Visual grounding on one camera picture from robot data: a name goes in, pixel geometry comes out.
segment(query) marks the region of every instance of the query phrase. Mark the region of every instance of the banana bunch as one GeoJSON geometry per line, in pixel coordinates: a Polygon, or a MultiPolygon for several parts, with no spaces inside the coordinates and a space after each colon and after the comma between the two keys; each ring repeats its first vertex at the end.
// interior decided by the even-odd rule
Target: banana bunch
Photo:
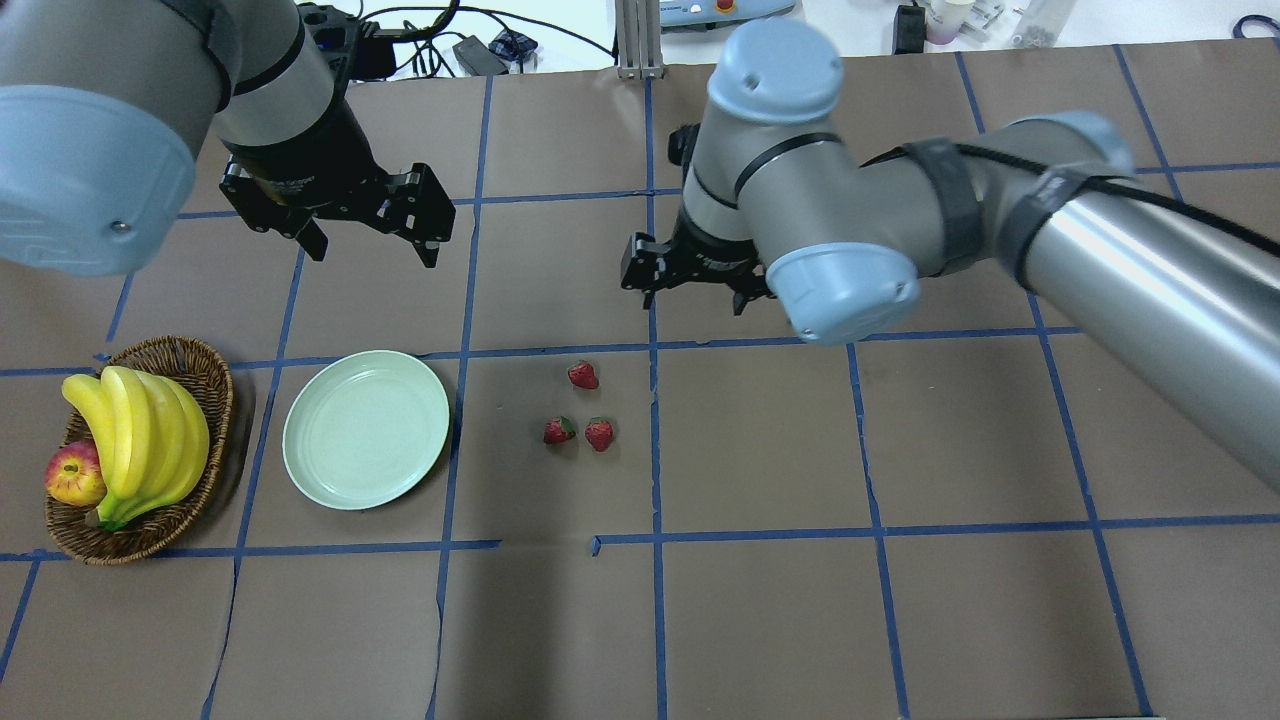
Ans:
{"type": "Polygon", "coordinates": [[[104,530],[180,501],[204,475],[209,424],[196,398],[170,378],[108,365],[101,380],[84,374],[63,380],[63,397],[84,416],[97,445],[104,530]]]}

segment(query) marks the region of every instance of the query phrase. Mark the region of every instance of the cup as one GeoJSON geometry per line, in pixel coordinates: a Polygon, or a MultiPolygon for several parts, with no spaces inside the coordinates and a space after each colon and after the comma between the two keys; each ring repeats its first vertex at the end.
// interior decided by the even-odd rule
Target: cup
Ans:
{"type": "Polygon", "coordinates": [[[924,13],[924,36],[934,45],[946,45],[960,33],[974,0],[929,0],[924,13]]]}

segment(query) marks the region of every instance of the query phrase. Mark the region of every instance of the black cable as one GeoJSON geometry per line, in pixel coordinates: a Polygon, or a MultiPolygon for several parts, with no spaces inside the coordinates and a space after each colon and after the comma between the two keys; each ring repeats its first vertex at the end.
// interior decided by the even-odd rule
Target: black cable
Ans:
{"type": "MultiPolygon", "coordinates": [[[[1009,155],[1007,152],[1001,152],[998,150],[992,150],[989,147],[979,147],[977,145],[956,145],[961,155],[969,155],[970,158],[980,158],[983,160],[991,160],[993,163],[1000,163],[1002,165],[1009,165],[1019,170],[1025,170],[1028,173],[1042,174],[1048,169],[1048,165],[1043,163],[1036,163],[1025,158],[1019,158],[1016,155],[1009,155]]],[[[1226,234],[1234,236],[1239,241],[1272,255],[1280,258],[1280,245],[1277,245],[1271,238],[1265,234],[1251,231],[1249,228],[1228,220],[1226,218],[1210,213],[1203,208],[1197,208],[1194,205],[1188,205],[1172,197],[1165,197],[1164,195],[1157,195],[1149,190],[1143,190],[1140,187],[1133,187],[1128,184],[1121,184],[1111,179],[1105,178],[1089,178],[1082,186],[1085,190],[1092,190],[1094,192],[1101,192],[1103,195],[1114,195],[1116,197],[1125,197],[1128,200],[1135,200],[1138,202],[1147,202],[1157,208],[1164,208],[1171,213],[1178,213],[1184,218],[1189,218],[1198,223],[1203,223],[1213,229],[1225,232],[1226,234]]]]}
{"type": "Polygon", "coordinates": [[[1244,26],[1248,23],[1261,23],[1271,28],[1271,35],[1274,37],[1280,37],[1280,23],[1277,23],[1275,18],[1270,18],[1267,15],[1244,15],[1243,18],[1236,20],[1235,27],[1231,28],[1231,37],[1238,37],[1243,40],[1245,37],[1244,26]]]}
{"type": "MultiPolygon", "coordinates": [[[[366,15],[365,19],[374,18],[374,17],[381,15],[384,13],[429,12],[429,10],[444,10],[444,8],[440,8],[438,5],[399,5],[399,6],[396,6],[396,8],[385,8],[385,9],[381,9],[381,10],[374,10],[372,13],[369,13],[369,15],[366,15]]],[[[590,37],[586,37],[584,35],[579,35],[579,33],[576,33],[576,32],[573,32],[571,29],[563,28],[563,27],[561,27],[558,24],[554,24],[554,23],[548,23],[545,20],[527,18],[525,15],[517,15],[516,13],[508,13],[506,10],[490,10],[488,8],[474,8],[474,6],[470,6],[470,5],[460,5],[457,8],[457,12],[460,12],[460,13],[479,13],[481,15],[488,15],[488,17],[493,18],[494,20],[497,20],[499,24],[502,24],[503,29],[509,29],[509,28],[508,28],[508,26],[506,26],[506,23],[502,22],[500,18],[511,18],[511,19],[515,19],[515,20],[521,20],[521,22],[535,24],[535,26],[547,27],[547,28],[554,29],[557,32],[562,32],[562,33],[564,33],[564,35],[567,35],[570,37],[573,37],[576,40],[581,40],[582,42],[586,42],[588,45],[590,45],[591,47],[595,47],[600,53],[604,53],[609,58],[617,59],[617,55],[614,53],[612,53],[608,47],[600,45],[599,42],[591,40],[590,37]]],[[[401,37],[401,38],[397,38],[396,42],[412,42],[412,38],[401,37]]]]}
{"type": "Polygon", "coordinates": [[[439,67],[436,67],[435,72],[439,72],[439,69],[443,67],[445,70],[449,72],[449,77],[458,77],[457,73],[453,72],[453,68],[449,67],[449,61],[444,59],[444,53],[440,53],[440,50],[436,49],[435,45],[431,45],[431,53],[435,53],[435,58],[440,63],[439,67]]]}
{"type": "MultiPolygon", "coordinates": [[[[433,37],[439,35],[440,31],[447,28],[451,22],[453,22],[453,15],[457,14],[461,3],[462,0],[449,0],[449,4],[443,8],[430,8],[433,10],[440,10],[440,14],[436,15],[435,22],[420,31],[402,35],[396,40],[396,42],[416,42],[419,40],[431,40],[433,37]]],[[[370,13],[369,17],[371,18],[374,15],[385,12],[388,10],[370,13]]]]}
{"type": "Polygon", "coordinates": [[[467,38],[467,36],[462,35],[461,32],[458,32],[456,29],[447,29],[447,31],[442,32],[440,35],[435,36],[435,40],[439,40],[439,38],[442,38],[442,37],[444,37],[447,35],[452,35],[452,36],[457,37],[458,40],[466,40],[467,38]]]}
{"type": "Polygon", "coordinates": [[[396,69],[392,70],[392,76],[394,76],[396,73],[403,70],[411,63],[413,63],[416,60],[420,60],[422,58],[422,53],[426,51],[426,44],[416,45],[415,47],[417,47],[417,53],[413,53],[412,55],[410,55],[408,60],[404,60],[403,63],[396,65],[396,69]]]}
{"type": "MultiPolygon", "coordinates": [[[[404,29],[417,29],[417,26],[415,26],[413,23],[411,23],[408,20],[404,20],[403,28],[404,29]]],[[[415,42],[413,47],[417,50],[417,53],[413,53],[412,55],[410,55],[408,61],[410,61],[411,65],[413,65],[413,77],[417,77],[421,73],[426,73],[426,68],[422,65],[422,47],[424,47],[424,44],[415,42]]]]}

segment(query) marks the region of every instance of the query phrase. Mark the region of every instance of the white table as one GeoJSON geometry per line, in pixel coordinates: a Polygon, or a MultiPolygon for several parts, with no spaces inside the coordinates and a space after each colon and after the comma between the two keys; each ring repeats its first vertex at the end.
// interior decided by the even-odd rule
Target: white table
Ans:
{"type": "MultiPolygon", "coordinates": [[[[1023,8],[1028,0],[1006,0],[1006,6],[1023,8]]],[[[328,0],[337,8],[355,13],[358,0],[328,0]]],[[[365,12],[404,5],[388,0],[366,0],[365,12]]],[[[891,28],[899,0],[797,0],[791,17],[817,27],[844,56],[887,55],[892,51],[891,28]]],[[[612,0],[470,0],[465,5],[506,10],[556,23],[585,35],[604,46],[613,44],[612,0]]],[[[1020,15],[1006,10],[992,26],[991,38],[979,42],[961,35],[945,46],[925,44],[927,53],[955,50],[996,50],[1006,45],[1020,15]]],[[[1171,42],[1210,40],[1231,36],[1235,22],[1248,14],[1280,17],[1280,0],[1079,0],[1070,20],[1059,37],[1060,46],[1085,46],[1137,42],[1171,42]]],[[[435,13],[388,13],[375,18],[383,27],[399,27],[408,19],[419,27],[430,24],[435,13]]],[[[518,20],[509,24],[540,44],[538,61],[526,72],[564,72],[609,67],[611,59],[591,46],[549,28],[518,20]]],[[[499,26],[476,13],[458,13],[449,26],[463,35],[475,35],[488,44],[499,26]]],[[[714,63],[724,38],[732,28],[708,32],[663,33],[663,61],[673,64],[714,63]]],[[[1263,35],[1252,29],[1251,35],[1263,35]]],[[[448,47],[457,38],[438,44],[445,58],[457,68],[448,47]]],[[[402,60],[407,46],[399,47],[402,60]]]]}

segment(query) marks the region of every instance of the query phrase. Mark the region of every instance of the apple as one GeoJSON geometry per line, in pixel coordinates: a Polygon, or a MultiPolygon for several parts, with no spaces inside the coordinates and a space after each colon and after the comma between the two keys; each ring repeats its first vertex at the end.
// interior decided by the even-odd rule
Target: apple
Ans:
{"type": "Polygon", "coordinates": [[[45,468],[45,489],[54,500],[68,505],[97,505],[106,496],[97,446],[78,439],[59,450],[45,468]]]}

